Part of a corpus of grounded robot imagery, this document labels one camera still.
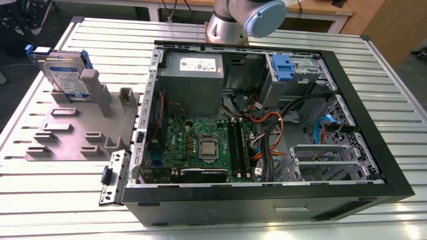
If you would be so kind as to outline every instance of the cpu socket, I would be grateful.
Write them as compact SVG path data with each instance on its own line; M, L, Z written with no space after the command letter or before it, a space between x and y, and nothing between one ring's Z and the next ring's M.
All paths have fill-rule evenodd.
M219 159L219 140L217 138L199 137L199 159L201 159L207 164L215 162Z

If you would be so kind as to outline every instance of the blue latch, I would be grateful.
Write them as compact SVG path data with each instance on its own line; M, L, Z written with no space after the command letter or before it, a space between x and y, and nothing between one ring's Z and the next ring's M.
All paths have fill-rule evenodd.
M277 74L277 80L280 82L291 81L295 74L295 64L292 63L289 56L281 55L281 54L273 54L272 66Z
M88 52L82 50L82 51L80 52L80 55L81 55L81 59L82 59L85 68L86 68L86 69L93 69L93 65L92 65L92 62L90 62L90 59L89 59L89 54L88 54Z
M33 59L33 57L32 57L32 54L33 54L33 45L28 44L28 45L25 46L25 54L26 54L26 56L29 57L33 65L37 66L36 61L34 61L34 59Z

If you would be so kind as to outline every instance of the hard drive label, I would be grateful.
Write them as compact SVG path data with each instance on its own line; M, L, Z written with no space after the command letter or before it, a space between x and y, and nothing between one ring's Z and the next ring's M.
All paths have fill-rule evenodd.
M70 100L85 101L84 98L89 96L88 88L82 81L78 80L78 71L74 67L56 67L50 66L54 82L61 91L66 94Z

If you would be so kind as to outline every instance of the slotted metal table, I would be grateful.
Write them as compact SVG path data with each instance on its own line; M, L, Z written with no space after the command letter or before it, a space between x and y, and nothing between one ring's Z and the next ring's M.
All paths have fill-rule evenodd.
M155 40L203 42L204 26L84 18L69 24L56 49L84 48L109 91L143 93ZM105 162L24 160L53 101L40 73L0 135L0 237L427 239L427 114L372 43L355 35L280 30L249 44L336 53L416 195L339 221L144 227L125 207L98 207Z

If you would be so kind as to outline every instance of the floor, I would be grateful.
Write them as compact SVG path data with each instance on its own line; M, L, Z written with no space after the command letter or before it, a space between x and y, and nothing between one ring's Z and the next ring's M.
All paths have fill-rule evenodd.
M44 46L53 47L56 45L73 16L149 20L145 9L129 6L62 2L60 7L60 12L54 12L50 9L42 25L40 37ZM204 22L209 20L211 13L196 11L195 16L199 22ZM161 19L165 21L167 18L168 13L163 10ZM175 23L193 23L189 11L176 10L172 21ZM25 45L25 40L18 34L8 34L8 37L0 38L0 73L9 80L8 84L0 85L0 131L6 125L38 73L37 68L30 64L30 60L25 56ZM427 61L417 60L416 55L411 54L397 67L396 72L419 103L427 109Z

